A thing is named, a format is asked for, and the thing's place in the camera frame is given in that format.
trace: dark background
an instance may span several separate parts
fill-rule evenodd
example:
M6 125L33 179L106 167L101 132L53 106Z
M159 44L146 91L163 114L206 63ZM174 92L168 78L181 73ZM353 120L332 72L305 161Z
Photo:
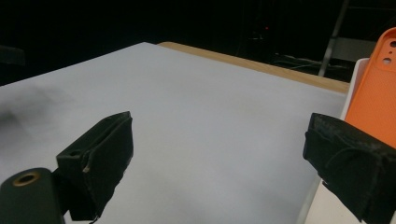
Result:
M0 46L25 54L25 65L0 62L0 85L141 42L173 41L285 67L276 64L279 55L321 61L342 3L0 0ZM352 0L340 34L376 41L396 24L395 6L393 1Z

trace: orange plastic part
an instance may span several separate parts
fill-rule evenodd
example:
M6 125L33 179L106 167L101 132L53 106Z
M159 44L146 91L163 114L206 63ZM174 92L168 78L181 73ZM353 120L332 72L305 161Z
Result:
M346 122L396 149L396 28L379 38Z

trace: white surface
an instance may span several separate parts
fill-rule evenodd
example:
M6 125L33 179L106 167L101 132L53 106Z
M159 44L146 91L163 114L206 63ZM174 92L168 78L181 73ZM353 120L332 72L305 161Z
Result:
M100 119L130 110L134 157L98 223L294 223L316 171L312 112L345 95L150 44L0 87L0 181L56 168Z
M350 100L361 83L361 77L366 68L368 59L360 59L356 62L349 91L340 119L344 119L349 108ZM341 203L341 201L322 184L318 186L314 201L311 204L305 224L359 224L357 218Z

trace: white table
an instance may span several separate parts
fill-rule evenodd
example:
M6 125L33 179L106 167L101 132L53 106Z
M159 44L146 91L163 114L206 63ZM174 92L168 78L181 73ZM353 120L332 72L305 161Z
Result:
M294 223L312 112L345 95L139 44L0 87L0 182L130 110L134 157L98 223Z

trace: wooden table edge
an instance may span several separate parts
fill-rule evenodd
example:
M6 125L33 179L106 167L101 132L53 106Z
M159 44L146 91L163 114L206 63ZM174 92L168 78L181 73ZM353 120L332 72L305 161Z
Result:
M174 49L181 52L193 54L196 56L216 60L223 63L230 63L233 65L238 65L241 67L249 68L259 72L264 72L266 74L288 78L294 81L302 82L312 86L320 87L330 91L337 91L341 93L347 93L349 88L349 83L338 81L334 79L329 79L326 77L318 77L314 75L309 75L306 73L301 73L286 68L276 67L266 63L253 62L251 60L234 57L227 54L217 53L214 51L206 49L198 49L186 45L181 45L174 42L162 42L158 44L159 46Z

